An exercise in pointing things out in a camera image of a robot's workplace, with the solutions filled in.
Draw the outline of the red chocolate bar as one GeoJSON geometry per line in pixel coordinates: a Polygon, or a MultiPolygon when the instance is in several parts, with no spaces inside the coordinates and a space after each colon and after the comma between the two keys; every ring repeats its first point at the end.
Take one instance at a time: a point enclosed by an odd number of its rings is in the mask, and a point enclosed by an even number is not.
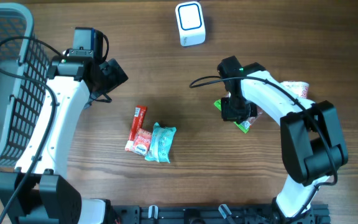
{"type": "Polygon", "coordinates": [[[136,136],[138,130],[143,125],[146,111],[147,111],[146,106],[141,106],[141,105],[136,106],[135,113],[134,113],[134,119],[132,121],[132,126],[131,126],[131,130],[130,130],[130,134],[129,134],[129,139],[128,139],[126,146],[124,148],[125,151],[132,150],[132,147],[134,145],[135,136],[136,136]]]}

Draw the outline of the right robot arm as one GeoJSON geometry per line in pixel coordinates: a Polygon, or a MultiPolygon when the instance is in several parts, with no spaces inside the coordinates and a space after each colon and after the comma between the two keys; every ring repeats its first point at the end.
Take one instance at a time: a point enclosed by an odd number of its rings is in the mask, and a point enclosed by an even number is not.
{"type": "Polygon", "coordinates": [[[261,108],[280,126],[282,161],[288,173],[274,199],[281,222],[303,218],[322,186],[337,183],[337,171],[348,152],[337,111],[332,103],[300,98],[275,81],[259,63],[242,66],[225,58],[217,71],[229,96],[221,99],[224,121],[241,124],[261,108]]]}

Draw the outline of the teal candy bag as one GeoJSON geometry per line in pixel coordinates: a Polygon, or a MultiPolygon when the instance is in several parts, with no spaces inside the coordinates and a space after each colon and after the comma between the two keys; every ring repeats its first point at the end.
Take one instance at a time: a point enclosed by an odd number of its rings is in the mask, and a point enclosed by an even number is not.
{"type": "Polygon", "coordinates": [[[169,152],[177,129],[175,127],[161,127],[155,123],[149,151],[145,155],[146,161],[170,163],[169,152]]]}

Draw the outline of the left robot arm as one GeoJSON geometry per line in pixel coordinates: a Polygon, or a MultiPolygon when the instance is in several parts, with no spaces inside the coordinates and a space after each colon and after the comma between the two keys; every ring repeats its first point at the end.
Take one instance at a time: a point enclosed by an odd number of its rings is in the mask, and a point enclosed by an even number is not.
{"type": "Polygon", "coordinates": [[[95,101],[110,103],[109,92],[127,75],[108,59],[101,31],[77,27],[73,45],[56,53],[46,77],[25,77],[14,97],[8,138],[24,151],[12,172],[0,173],[0,220],[13,223],[114,223],[107,199],[84,198],[65,178],[68,153],[81,112],[95,101]]]}

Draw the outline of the cup noodles container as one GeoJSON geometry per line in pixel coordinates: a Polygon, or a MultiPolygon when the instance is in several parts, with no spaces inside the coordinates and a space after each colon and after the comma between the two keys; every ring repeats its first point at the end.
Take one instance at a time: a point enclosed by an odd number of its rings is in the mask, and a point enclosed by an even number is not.
{"type": "Polygon", "coordinates": [[[308,97],[309,84],[306,82],[284,81],[281,84],[300,98],[308,97]]]}

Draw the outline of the red orange snack packet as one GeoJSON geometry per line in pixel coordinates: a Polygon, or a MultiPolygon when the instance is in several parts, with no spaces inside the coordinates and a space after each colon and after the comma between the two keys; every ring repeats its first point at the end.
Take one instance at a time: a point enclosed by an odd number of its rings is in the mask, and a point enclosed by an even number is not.
{"type": "Polygon", "coordinates": [[[138,155],[145,156],[149,151],[151,140],[152,133],[140,128],[135,135],[131,151],[138,155]]]}

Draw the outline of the green gummy candy bag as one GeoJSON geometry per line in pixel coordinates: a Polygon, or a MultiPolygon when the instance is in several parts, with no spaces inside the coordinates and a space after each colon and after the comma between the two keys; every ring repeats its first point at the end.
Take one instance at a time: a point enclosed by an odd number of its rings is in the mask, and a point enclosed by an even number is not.
{"type": "MultiPolygon", "coordinates": [[[[214,106],[221,111],[221,100],[216,100],[214,102],[214,106]]],[[[234,124],[243,132],[243,133],[248,133],[250,127],[252,126],[252,124],[257,120],[257,118],[259,118],[262,114],[263,114],[263,110],[259,107],[257,107],[257,116],[256,117],[250,117],[247,120],[243,121],[241,124],[237,124],[236,122],[234,122],[234,124]]]]}

